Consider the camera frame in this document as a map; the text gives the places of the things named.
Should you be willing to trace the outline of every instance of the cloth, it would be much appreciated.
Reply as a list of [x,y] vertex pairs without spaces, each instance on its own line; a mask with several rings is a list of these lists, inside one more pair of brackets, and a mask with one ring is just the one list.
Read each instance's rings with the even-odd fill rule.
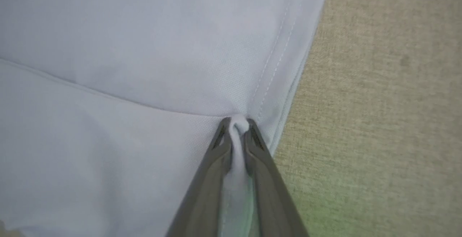
[[322,4],[0,0],[6,228],[163,236],[223,117],[274,153]]
[[460,237],[462,0],[326,0],[275,161],[311,236]]

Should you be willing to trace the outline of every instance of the garment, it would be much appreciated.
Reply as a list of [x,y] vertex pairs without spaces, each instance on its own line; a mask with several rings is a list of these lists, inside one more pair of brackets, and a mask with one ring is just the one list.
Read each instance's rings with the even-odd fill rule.
[[0,0],[0,220],[163,236],[223,117],[274,153],[322,3]]

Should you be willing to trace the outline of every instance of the seam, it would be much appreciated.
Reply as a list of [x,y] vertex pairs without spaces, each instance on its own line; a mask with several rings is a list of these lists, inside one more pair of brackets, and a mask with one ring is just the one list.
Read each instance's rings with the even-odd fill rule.
[[260,104],[260,110],[259,110],[258,115],[257,115],[257,123],[260,121],[261,113],[263,111],[263,104],[264,104],[264,102],[266,100],[266,95],[268,94],[269,88],[271,87],[271,84],[272,84],[272,82],[274,80],[274,76],[276,75],[276,72],[278,71],[278,67],[279,67],[279,64],[282,61],[282,58],[284,57],[284,53],[287,50],[287,45],[289,45],[290,38],[292,37],[293,28],[295,27],[295,23],[297,23],[298,17],[299,17],[299,12],[297,13],[297,15],[295,17],[295,20],[292,23],[292,27],[291,27],[290,32],[289,32],[289,37],[287,38],[287,42],[284,45],[284,49],[282,50],[281,57],[279,58],[279,61],[276,64],[276,67],[274,68],[273,76],[271,76],[271,80],[269,81],[268,87],[266,88],[265,94],[263,95],[263,99],[262,99],[261,104]]
[[258,79],[257,87],[255,88],[254,94],[252,95],[252,99],[250,100],[248,111],[249,111],[250,106],[252,106],[252,104],[254,102],[255,96],[256,96],[257,91],[258,91],[258,89],[260,87],[261,79],[263,78],[263,75],[264,75],[264,73],[266,71],[266,68],[268,66],[269,59],[272,57],[272,55],[274,53],[274,49],[276,48],[276,45],[279,42],[279,36],[281,35],[282,27],[284,26],[284,23],[286,22],[287,12],[289,11],[289,7],[290,7],[291,4],[292,4],[292,0],[289,0],[289,2],[287,3],[287,6],[286,6],[286,10],[284,11],[284,17],[282,18],[281,26],[279,27],[279,31],[278,31],[278,34],[276,36],[276,40],[274,41],[274,45],[271,48],[271,51],[269,52],[269,56],[266,59],[265,66],[263,67],[263,70],[261,71],[261,75],[260,75],[260,77]]
[[28,67],[28,66],[25,66],[25,65],[17,64],[17,63],[15,63],[13,61],[8,61],[8,60],[6,60],[4,58],[0,58],[0,61],[1,61],[0,65],[11,66],[13,68],[17,68],[17,69],[20,69],[20,70],[23,70],[23,71],[26,71],[26,72],[30,72],[30,73],[32,73],[32,74],[34,74],[36,76],[40,76],[43,79],[48,80],[48,81],[55,82],[55,83],[63,85],[63,86],[67,86],[67,87],[76,89],[78,91],[83,91],[83,92],[93,94],[93,95],[96,95],[96,96],[99,96],[99,97],[104,97],[106,99],[115,100],[117,102],[124,102],[126,104],[133,104],[133,105],[138,105],[138,106],[142,106],[142,107],[147,107],[149,109],[154,109],[154,110],[164,111],[164,112],[169,112],[169,113],[175,113],[175,114],[181,114],[181,115],[195,115],[195,116],[200,116],[200,117],[228,117],[229,116],[229,115],[203,115],[203,114],[195,114],[195,113],[188,113],[188,112],[178,112],[178,111],[166,110],[166,109],[162,109],[162,108],[158,108],[158,107],[154,107],[154,106],[149,106],[149,105],[146,105],[146,104],[142,104],[140,102],[134,102],[134,101],[123,99],[121,97],[116,97],[114,95],[107,94],[107,93],[104,93],[104,92],[101,92],[101,91],[97,91],[97,90],[91,89],[89,87],[83,86],[81,84],[76,84],[76,83],[73,83],[73,82],[69,82],[67,80],[58,78],[57,76],[53,76],[50,73],[47,73],[47,72],[44,72],[44,71],[39,71],[37,69],[31,68],[31,67]]
[[[321,6],[319,8],[319,12],[317,12],[318,16],[317,16],[316,24],[318,24],[320,22],[324,2],[325,2],[325,0],[320,0]],[[309,54],[310,54],[310,51],[311,51],[311,46],[312,46],[312,44],[314,42],[316,33],[317,33],[317,26],[312,30],[312,32],[310,34],[310,38],[312,38],[312,39],[311,39],[311,41],[310,41],[310,43],[309,43],[309,45],[307,47],[307,50],[305,52],[305,56],[303,58],[305,61],[302,61],[300,63],[300,66],[299,66],[298,71],[297,71],[297,75],[295,76],[294,81],[292,81],[291,87],[290,87],[290,89],[289,89],[289,91],[288,91],[288,93],[286,95],[286,100],[284,101],[285,104],[284,104],[284,107],[282,108],[282,113],[281,113],[281,116],[279,117],[279,122],[278,122],[278,124],[276,126],[276,129],[274,130],[273,136],[271,138],[271,144],[269,145],[269,150],[270,150],[270,153],[272,153],[272,155],[274,155],[274,153],[276,152],[275,148],[277,147],[277,145],[275,145],[276,141],[274,139],[276,138],[276,134],[278,132],[280,133],[281,130],[283,129],[283,128],[281,129],[280,127],[284,126],[283,121],[285,121],[287,119],[287,115],[288,115],[288,110],[287,109],[290,109],[290,107],[291,107],[292,102],[288,102],[288,99],[291,96],[291,94],[292,94],[292,98],[293,98],[295,93],[296,93],[297,87],[298,87],[299,82],[301,80],[303,70],[304,70],[305,66],[308,64],[308,59],[309,59]]]

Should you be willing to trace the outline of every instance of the woven fabric background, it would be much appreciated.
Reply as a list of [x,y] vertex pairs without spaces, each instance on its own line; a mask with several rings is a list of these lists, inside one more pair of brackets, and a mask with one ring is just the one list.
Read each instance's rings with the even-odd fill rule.
[[276,162],[311,236],[461,236],[462,0],[326,0]]

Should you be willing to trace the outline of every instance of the white fabric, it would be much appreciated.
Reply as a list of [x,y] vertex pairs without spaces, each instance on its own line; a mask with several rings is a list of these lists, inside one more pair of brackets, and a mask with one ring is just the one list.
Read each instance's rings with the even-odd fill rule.
[[274,153],[322,3],[0,0],[0,220],[163,236],[223,117]]
[[242,136],[249,130],[244,115],[231,117],[229,133],[233,145],[231,170],[223,180],[221,225],[222,237],[245,236],[250,230],[253,211],[253,188],[246,173]]

